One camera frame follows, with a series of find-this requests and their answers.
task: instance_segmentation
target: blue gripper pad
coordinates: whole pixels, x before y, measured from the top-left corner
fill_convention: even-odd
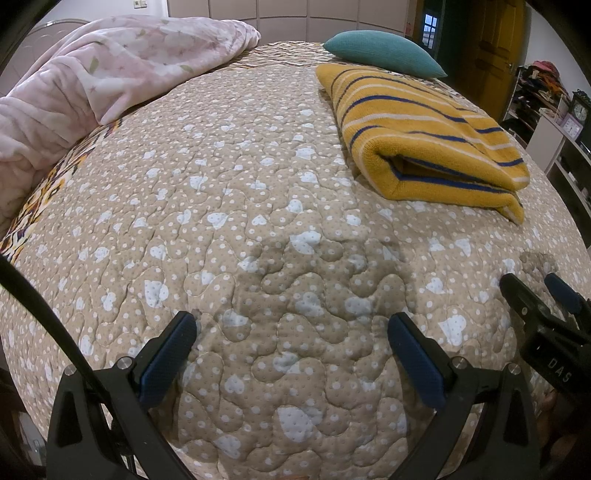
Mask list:
[[[178,321],[161,345],[139,382],[139,402],[146,409],[162,402],[168,388],[197,339],[197,323],[190,313]]]
[[[414,329],[415,335],[423,335],[415,326]],[[388,340],[423,403],[440,411],[446,403],[443,377],[398,314],[388,322]]]
[[[564,305],[570,313],[577,314],[581,312],[581,298],[570,286],[557,274],[549,273],[544,279],[544,283],[554,297],[554,300]]]

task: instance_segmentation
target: black cable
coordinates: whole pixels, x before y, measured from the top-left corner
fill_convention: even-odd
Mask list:
[[[80,372],[86,383],[95,391],[107,408],[111,410],[111,398],[109,394],[103,388],[103,385],[96,377],[84,355],[80,352],[78,345],[76,345],[41,294],[33,288],[27,279],[3,255],[0,255],[0,285],[41,323],[47,333],[53,337],[58,346],[70,359],[72,365]]]

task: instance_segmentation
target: yellow striped blanket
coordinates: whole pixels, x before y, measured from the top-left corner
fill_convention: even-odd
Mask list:
[[[515,192],[530,174],[492,118],[371,67],[322,64],[316,75],[355,163],[381,195],[495,208],[523,222]]]

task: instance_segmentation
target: bed frame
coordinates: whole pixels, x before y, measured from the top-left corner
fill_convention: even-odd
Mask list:
[[[87,23],[86,20],[65,18],[33,28],[0,74],[0,96],[7,95],[49,47]]]

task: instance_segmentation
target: metal screw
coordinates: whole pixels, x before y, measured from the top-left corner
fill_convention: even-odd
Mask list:
[[[521,367],[517,364],[509,364],[509,372],[512,375],[519,375],[521,373]]]
[[[466,360],[464,357],[455,356],[454,358],[452,358],[452,365],[458,370],[464,370],[465,368],[467,368],[469,364],[468,360]]]
[[[134,359],[132,359],[130,356],[122,356],[121,358],[119,358],[119,360],[117,360],[117,368],[120,368],[121,370],[125,370],[129,367],[131,367],[131,364],[134,362]]]
[[[70,364],[64,369],[64,373],[69,377],[70,375],[74,375],[76,373],[76,367]]]

